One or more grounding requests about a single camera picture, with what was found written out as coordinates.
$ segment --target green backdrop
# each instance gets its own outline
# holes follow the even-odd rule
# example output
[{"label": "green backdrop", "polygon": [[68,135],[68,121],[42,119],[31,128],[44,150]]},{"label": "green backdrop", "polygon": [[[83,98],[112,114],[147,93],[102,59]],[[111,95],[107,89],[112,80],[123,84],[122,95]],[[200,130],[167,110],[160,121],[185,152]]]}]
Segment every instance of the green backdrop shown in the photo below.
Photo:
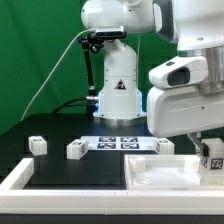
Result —
[{"label": "green backdrop", "polygon": [[[85,0],[0,0],[0,134],[18,123],[33,95],[70,43],[84,29]],[[137,35],[125,42],[137,48]],[[148,72],[176,55],[176,46],[153,33],[141,35],[139,88],[146,100]],[[103,53],[92,55],[94,79],[103,85]],[[86,96],[81,46],[75,43],[29,110],[49,113],[67,100]],[[83,113],[73,109],[63,112]]]}]

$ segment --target black table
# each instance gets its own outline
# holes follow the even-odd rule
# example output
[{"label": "black table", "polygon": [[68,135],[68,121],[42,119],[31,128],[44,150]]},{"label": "black table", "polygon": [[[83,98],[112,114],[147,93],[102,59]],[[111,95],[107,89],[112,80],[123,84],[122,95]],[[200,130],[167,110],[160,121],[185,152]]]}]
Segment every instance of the black table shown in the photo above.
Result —
[{"label": "black table", "polygon": [[[29,136],[42,136],[48,155],[35,157],[35,174],[26,189],[126,189],[124,155],[150,151],[89,151],[80,161],[66,159],[66,146],[81,136],[150,136],[147,125],[109,127],[89,121],[85,115],[37,114],[0,136],[0,181],[26,157]],[[18,215],[1,214],[0,223],[223,223],[223,216],[178,215]]]}]

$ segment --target white block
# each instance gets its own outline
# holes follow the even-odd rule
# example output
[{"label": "white block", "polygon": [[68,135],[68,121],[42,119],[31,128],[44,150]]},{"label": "white block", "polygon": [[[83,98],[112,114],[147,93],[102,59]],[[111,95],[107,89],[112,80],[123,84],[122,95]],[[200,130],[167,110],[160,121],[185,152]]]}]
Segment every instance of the white block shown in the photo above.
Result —
[{"label": "white block", "polygon": [[88,152],[88,145],[88,140],[74,140],[67,145],[67,159],[81,159]]},{"label": "white block", "polygon": [[224,157],[201,157],[201,164],[205,169],[211,172],[224,171]]},{"label": "white block", "polygon": [[41,136],[29,137],[29,149],[34,156],[47,154],[47,142]]},{"label": "white block", "polygon": [[202,139],[201,143],[209,147],[210,158],[224,157],[224,143],[220,138]]},{"label": "white block", "polygon": [[166,138],[154,138],[153,149],[159,155],[174,155],[175,145]]}]

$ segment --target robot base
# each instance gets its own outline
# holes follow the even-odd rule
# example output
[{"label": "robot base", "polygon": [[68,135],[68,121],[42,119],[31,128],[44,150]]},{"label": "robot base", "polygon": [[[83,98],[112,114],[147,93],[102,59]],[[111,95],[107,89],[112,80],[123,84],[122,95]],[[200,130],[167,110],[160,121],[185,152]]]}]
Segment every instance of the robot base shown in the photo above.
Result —
[{"label": "robot base", "polygon": [[109,126],[132,126],[146,123],[146,114],[143,113],[142,115],[134,119],[108,119],[104,117],[94,116],[93,120],[95,123],[105,124]]}]

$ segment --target white mounting plate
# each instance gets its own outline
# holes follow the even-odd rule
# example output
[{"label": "white mounting plate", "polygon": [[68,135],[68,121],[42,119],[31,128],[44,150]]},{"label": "white mounting plate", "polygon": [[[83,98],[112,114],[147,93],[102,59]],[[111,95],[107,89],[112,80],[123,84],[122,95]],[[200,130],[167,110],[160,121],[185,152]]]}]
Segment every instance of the white mounting plate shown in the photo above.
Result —
[{"label": "white mounting plate", "polygon": [[224,214],[224,189],[22,190],[33,174],[23,159],[0,185],[4,214]]}]

